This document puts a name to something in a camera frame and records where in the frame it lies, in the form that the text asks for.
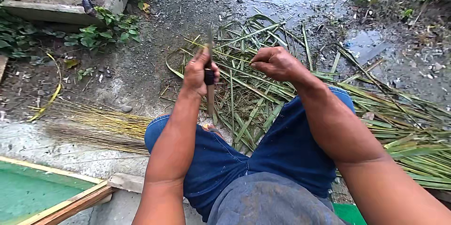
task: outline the knife handle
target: knife handle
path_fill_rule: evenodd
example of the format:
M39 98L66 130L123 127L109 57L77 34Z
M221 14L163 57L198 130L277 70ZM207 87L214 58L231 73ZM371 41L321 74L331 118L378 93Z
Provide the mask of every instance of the knife handle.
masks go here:
M205 75L203 81L206 84L206 112L212 115L215 112L215 73L211 69L204 70Z

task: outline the foot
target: foot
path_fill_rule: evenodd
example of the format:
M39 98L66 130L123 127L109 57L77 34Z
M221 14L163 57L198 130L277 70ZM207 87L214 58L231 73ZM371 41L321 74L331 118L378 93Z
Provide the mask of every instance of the foot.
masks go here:
M216 127L213 124L204 124L202 126L202 128L206 131L210 131L210 129L216 129ZM218 133L216 131L212 131L212 132L215 133L217 136L220 136L222 139L224 139L220 133Z

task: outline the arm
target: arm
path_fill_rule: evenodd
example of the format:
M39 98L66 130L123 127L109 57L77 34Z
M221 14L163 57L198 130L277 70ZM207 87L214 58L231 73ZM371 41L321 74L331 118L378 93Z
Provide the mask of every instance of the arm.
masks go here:
M368 224L451 221L451 212L414 182L352 111L287 51L261 49L251 66L296 87L315 141L334 160Z
M206 94L204 65L208 50L200 51L188 63L183 87L147 165L141 202L134 225L184 224L183 179L194 155L199 105ZM212 63L215 81L219 69Z

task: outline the leg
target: leg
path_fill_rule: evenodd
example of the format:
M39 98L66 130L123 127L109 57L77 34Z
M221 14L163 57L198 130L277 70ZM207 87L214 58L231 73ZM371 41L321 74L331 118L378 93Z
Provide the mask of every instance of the leg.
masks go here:
M345 90L330 90L354 112ZM318 197L328 197L335 179L335 164L313 139L298 96L285 104L249 159L249 173L255 172L286 177Z
M147 127L144 140L149 153L168 119L169 115L158 117ZM234 150L217 134L197 126L194 157L183 182L183 195L202 215L204 222L221 191L246 174L247 161L248 157Z

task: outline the man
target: man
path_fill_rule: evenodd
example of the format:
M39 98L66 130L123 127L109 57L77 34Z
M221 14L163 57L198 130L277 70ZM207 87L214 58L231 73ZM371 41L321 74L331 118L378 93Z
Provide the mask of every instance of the man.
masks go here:
M133 224L184 224L182 196L208 224L344 224L327 200L335 167L368 224L451 224L451 212L354 115L346 91L328 88L281 47L261 49L251 66L291 82L299 96L251 157L196 125L209 56L205 49L189 62L172 115L146 130L151 156Z

